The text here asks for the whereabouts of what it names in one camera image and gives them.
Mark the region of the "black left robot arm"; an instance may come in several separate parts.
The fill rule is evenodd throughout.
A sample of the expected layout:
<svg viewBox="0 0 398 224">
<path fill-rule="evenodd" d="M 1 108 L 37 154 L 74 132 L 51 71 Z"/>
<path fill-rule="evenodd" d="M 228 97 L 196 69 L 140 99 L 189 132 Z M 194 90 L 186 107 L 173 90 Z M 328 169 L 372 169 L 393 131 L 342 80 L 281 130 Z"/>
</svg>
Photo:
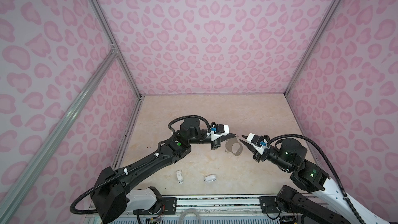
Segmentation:
<svg viewBox="0 0 398 224">
<path fill-rule="evenodd" d="M 211 149 L 216 150 L 222 142 L 236 137 L 228 125 L 209 123 L 198 115 L 176 118 L 168 128 L 171 137 L 159 142 L 156 151 L 116 170 L 107 167 L 99 174 L 90 198 L 104 224 L 116 220 L 130 206 L 157 212 L 161 204 L 160 193 L 154 187 L 135 190 L 138 184 L 186 157 L 193 144 L 210 144 Z"/>
</svg>

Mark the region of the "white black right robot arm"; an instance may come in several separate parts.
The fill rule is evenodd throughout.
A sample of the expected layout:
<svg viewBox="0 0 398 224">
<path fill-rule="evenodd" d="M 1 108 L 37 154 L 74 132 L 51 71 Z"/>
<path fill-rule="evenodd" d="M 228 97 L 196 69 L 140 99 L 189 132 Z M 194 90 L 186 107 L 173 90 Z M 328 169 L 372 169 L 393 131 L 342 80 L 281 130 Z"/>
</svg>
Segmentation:
<svg viewBox="0 0 398 224">
<path fill-rule="evenodd" d="M 301 144 L 301 140 L 318 150 L 330 173 L 305 158 L 307 148 Z M 313 140 L 299 134 L 285 134 L 270 139 L 267 135 L 251 133 L 241 143 L 250 150 L 256 162 L 273 163 L 289 173 L 299 189 L 313 194 L 328 205 L 324 207 L 292 187 L 282 186 L 275 197 L 275 204 L 280 211 L 298 213 L 319 224 L 387 223 L 347 193 L 326 154 Z"/>
</svg>

